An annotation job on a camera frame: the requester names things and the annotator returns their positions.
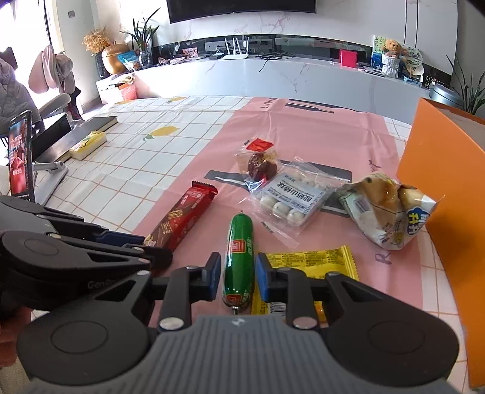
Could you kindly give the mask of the yellow snack packet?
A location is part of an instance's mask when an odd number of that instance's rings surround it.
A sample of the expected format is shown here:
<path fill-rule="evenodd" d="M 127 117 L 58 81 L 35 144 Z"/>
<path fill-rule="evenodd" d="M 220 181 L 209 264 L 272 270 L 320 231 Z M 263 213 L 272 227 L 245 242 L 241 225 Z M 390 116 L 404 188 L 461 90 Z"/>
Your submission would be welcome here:
<path fill-rule="evenodd" d="M 294 253 L 272 253 L 266 255 L 274 269 L 299 269 L 307 277 L 323 279 L 328 272 L 338 272 L 359 281 L 358 270 L 351 249 L 347 245 L 337 249 L 305 251 Z M 259 285 L 255 284 L 251 314 L 284 314 L 286 306 L 283 303 L 266 303 L 261 299 Z"/>

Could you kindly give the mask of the green sausage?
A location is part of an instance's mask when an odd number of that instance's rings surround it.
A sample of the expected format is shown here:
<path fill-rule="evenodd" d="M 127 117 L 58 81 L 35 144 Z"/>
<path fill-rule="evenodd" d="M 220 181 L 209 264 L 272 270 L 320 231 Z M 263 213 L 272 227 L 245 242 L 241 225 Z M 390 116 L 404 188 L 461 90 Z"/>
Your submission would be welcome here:
<path fill-rule="evenodd" d="M 233 314 L 241 314 L 251 302 L 254 289 L 253 221 L 236 214 L 229 225 L 222 300 Z"/>

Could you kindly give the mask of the red chocolate bar wrapper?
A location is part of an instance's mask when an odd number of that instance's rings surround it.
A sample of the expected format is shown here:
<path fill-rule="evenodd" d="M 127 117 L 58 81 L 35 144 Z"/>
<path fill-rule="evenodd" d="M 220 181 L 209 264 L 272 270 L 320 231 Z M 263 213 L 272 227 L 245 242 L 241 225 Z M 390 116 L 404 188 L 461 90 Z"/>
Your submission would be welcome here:
<path fill-rule="evenodd" d="M 193 181 L 156 229 L 147 235 L 143 245 L 175 251 L 217 195 L 215 186 Z"/>

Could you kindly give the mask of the yogurt ball clear packet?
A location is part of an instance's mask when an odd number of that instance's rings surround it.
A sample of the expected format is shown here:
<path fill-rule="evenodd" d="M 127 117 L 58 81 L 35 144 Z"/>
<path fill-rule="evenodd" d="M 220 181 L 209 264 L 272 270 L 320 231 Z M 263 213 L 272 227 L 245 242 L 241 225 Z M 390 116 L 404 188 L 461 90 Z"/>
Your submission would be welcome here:
<path fill-rule="evenodd" d="M 279 160 L 279 170 L 268 182 L 244 179 L 249 196 L 243 203 L 256 222 L 294 249 L 298 237 L 321 210 L 339 205 L 336 190 L 351 180 L 352 173 L 341 168 L 299 157 Z"/>

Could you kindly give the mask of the fries snack bag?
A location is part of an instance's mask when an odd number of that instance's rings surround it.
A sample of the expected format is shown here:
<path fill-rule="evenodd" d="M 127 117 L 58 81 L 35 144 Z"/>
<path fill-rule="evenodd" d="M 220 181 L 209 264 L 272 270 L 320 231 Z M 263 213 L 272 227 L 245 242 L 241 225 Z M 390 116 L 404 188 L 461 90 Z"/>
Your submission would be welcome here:
<path fill-rule="evenodd" d="M 336 190 L 339 202 L 373 243 L 401 250 L 425 226 L 438 202 L 379 172 Z"/>

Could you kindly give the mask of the red date candy packet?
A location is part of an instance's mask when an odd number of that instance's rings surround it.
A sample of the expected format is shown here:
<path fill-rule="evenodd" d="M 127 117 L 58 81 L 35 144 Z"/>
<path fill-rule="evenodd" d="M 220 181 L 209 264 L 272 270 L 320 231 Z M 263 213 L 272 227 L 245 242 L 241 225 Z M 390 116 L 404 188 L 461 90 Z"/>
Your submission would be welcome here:
<path fill-rule="evenodd" d="M 275 145 L 259 137 L 243 144 L 236 154 L 236 162 L 244 179 L 249 182 L 268 182 L 279 170 Z"/>

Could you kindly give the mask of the yellow tissue pack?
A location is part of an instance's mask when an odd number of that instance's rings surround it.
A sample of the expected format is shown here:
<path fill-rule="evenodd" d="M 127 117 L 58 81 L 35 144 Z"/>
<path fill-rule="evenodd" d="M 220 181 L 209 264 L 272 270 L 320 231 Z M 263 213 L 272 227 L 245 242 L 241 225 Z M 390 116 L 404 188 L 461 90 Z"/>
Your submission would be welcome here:
<path fill-rule="evenodd" d="M 91 131 L 84 139 L 69 149 L 70 156 L 83 160 L 107 141 L 104 131 Z"/>

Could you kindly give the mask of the pink bottle print mat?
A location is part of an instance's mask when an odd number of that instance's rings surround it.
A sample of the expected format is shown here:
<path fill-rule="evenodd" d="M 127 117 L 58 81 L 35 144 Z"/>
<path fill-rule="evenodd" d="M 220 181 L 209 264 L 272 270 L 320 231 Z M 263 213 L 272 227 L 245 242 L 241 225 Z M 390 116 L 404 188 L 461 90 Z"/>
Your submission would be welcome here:
<path fill-rule="evenodd" d="M 262 295 L 256 257 L 301 268 L 324 251 L 350 251 L 358 280 L 416 308 L 423 305 L 418 243 L 407 232 L 396 171 L 399 153 L 382 117 L 369 112 L 254 98 L 216 125 L 202 113 L 171 125 L 149 157 L 164 192 L 135 228 L 173 251 L 174 269 L 222 256 L 215 305 L 228 314 Z"/>

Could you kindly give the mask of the pink white storage box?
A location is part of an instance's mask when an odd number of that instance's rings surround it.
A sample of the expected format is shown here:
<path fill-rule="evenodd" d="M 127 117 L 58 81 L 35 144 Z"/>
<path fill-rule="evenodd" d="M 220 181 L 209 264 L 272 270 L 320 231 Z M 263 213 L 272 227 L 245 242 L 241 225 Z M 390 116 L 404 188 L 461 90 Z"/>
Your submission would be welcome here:
<path fill-rule="evenodd" d="M 96 82 L 102 104 L 115 104 L 138 99 L 134 73 L 110 75 Z"/>

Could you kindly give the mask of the grey office chair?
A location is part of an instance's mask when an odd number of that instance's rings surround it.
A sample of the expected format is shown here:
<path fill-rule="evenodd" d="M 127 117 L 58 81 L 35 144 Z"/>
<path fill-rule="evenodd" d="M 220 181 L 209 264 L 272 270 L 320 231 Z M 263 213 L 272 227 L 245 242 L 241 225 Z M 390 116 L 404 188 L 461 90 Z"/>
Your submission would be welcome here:
<path fill-rule="evenodd" d="M 70 126 L 84 122 L 76 105 L 76 98 L 81 93 L 75 86 L 73 61 L 65 53 L 56 53 L 51 45 L 42 50 L 30 71 L 27 85 L 16 79 L 18 68 L 13 49 L 8 47 L 1 52 L 1 142 L 7 143 L 7 134 L 11 120 L 28 110 L 32 114 L 32 123 L 39 130 L 44 129 L 44 119 L 67 114 Z M 42 94 L 56 89 L 59 95 L 43 107 L 37 108 L 31 93 Z"/>

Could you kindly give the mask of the gold vase dried flowers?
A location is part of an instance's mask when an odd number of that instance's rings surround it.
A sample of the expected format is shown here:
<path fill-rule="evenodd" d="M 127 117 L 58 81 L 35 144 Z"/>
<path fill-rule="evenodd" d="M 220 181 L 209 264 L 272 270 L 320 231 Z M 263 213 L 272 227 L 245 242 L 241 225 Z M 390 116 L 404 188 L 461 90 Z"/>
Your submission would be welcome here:
<path fill-rule="evenodd" d="M 129 47 L 127 44 L 112 41 L 106 28 L 91 30 L 84 36 L 82 44 L 94 57 L 96 71 L 101 80 L 110 75 L 127 72 L 127 67 L 119 60 L 119 55 L 129 52 Z"/>

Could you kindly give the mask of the white marble tv cabinet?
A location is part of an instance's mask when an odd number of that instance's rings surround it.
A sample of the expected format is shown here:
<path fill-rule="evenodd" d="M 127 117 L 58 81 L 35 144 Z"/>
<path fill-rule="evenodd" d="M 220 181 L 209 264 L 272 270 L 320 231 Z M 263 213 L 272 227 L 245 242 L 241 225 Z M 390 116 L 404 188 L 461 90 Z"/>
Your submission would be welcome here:
<path fill-rule="evenodd" d="M 412 123 L 428 91 L 402 80 L 309 58 L 197 60 L 134 74 L 141 98 L 247 96 L 297 99 Z"/>

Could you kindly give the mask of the white wifi router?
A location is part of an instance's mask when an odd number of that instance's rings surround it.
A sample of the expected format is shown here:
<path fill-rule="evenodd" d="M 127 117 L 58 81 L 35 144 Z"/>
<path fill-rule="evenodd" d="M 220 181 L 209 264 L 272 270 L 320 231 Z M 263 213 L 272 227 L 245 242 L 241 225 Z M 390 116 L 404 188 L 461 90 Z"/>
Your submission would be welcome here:
<path fill-rule="evenodd" d="M 232 43 L 226 38 L 224 40 L 226 54 L 222 57 L 223 60 L 243 60 L 249 57 L 249 38 L 239 40 L 236 37 L 232 38 Z"/>

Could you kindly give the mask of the silver trash can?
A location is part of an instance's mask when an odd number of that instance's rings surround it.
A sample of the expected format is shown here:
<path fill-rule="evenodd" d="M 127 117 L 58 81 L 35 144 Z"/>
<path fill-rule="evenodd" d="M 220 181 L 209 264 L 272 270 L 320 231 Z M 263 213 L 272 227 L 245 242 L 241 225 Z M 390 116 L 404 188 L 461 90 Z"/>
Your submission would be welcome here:
<path fill-rule="evenodd" d="M 435 84 L 430 87 L 429 98 L 449 107 L 458 109 L 464 108 L 464 100 L 461 98 L 461 96 L 453 89 L 440 84 Z"/>

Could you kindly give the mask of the teddy bear bouquet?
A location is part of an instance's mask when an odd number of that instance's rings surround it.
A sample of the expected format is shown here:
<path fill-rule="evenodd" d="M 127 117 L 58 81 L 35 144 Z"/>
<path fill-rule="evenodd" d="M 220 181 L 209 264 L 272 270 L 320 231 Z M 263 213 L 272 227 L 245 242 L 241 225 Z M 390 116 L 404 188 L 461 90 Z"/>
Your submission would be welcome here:
<path fill-rule="evenodd" d="M 381 72 L 384 76 L 395 79 L 399 77 L 401 49 L 402 46 L 398 41 L 386 39 L 381 54 Z"/>

